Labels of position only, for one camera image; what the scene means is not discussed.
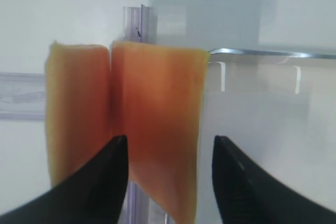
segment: white background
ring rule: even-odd
[[[163,44],[336,52],[334,0],[193,0],[194,13],[183,1],[0,0],[0,72],[43,73],[55,39],[109,46],[122,34],[123,6],[141,4],[155,8]],[[49,188],[44,144],[42,123],[0,122],[0,213]]]

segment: papaya slice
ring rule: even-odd
[[[51,184],[59,184],[109,141],[109,51],[54,43],[45,65],[46,136]]]
[[[209,53],[134,42],[112,48],[112,132],[130,179],[178,224],[194,223],[199,115]]]

